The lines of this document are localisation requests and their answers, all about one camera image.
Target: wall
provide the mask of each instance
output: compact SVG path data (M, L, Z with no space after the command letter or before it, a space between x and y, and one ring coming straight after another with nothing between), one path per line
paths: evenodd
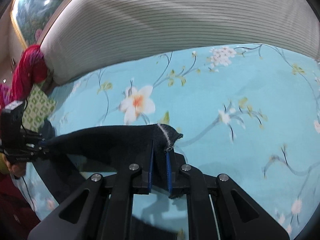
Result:
M0 19L0 62L8 55L8 28L10 21L10 8L7 8Z
M0 63L0 83L3 83L3 80L6 79L5 85L11 86L12 83L12 69L11 69L11 60L7 56Z
M10 55L10 57L13 57L15 62L19 62L21 55L22 55L22 52L23 52L23 46L14 31L12 23L10 22L10 25L9 25L9 55Z

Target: glass panel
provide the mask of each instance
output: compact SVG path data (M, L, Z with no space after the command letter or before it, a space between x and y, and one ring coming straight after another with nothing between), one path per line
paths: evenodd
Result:
M35 44L63 0L15 0L12 16L27 45Z

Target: metal screw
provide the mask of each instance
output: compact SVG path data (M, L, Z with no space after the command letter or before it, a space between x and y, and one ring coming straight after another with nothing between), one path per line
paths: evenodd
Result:
M92 181L95 181L95 182L99 181L101 178L102 178L101 175L98 174L98 173L93 174L93 175L91 176L91 180L92 180Z
M183 171L190 171L191 170L191 166L189 164L183 164L181 166Z
M129 169L132 171L136 171L137 169L139 169L139 165L136 163L132 163L130 164Z
M221 181L227 181L229 179L229 176L227 174L220 174L219 179Z

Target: red cloth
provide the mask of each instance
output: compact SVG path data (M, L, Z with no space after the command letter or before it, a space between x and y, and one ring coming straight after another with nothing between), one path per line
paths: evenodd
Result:
M20 200L25 200L20 190L13 184L10 175L0 173L0 194L7 194Z
M0 228L6 231L6 234L0 232L0 235L10 236L14 232L15 236L27 239L30 231L39 222L37 215L14 186L10 176L0 174Z
M31 45L23 52L13 73L10 103L14 100L25 100L33 84L40 83L47 78L47 71L40 46Z

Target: cable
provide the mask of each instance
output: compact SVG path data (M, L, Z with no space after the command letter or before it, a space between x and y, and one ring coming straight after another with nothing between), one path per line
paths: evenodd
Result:
M26 98L26 107L24 108L24 110L23 110L23 113L24 113L24 111L27 109L27 107L28 107L28 99ZM24 129L24 132L27 134L27 130L24 128L24 126L23 126L23 123L21 123L21 126L22 126L22 128Z
M24 177L22 177L22 179L23 179L24 184L26 185L26 189L27 189L27 192L28 192L29 198L30 198L30 200L31 200L31 202L32 202L32 205L33 205L33 211L35 212L35 211L36 211L36 207L35 207L35 204L34 204L34 203L33 203L33 201L32 201L32 198L31 198L31 195L30 195L30 192L29 192L28 186L27 186L27 184L26 184L26 181L24 180Z

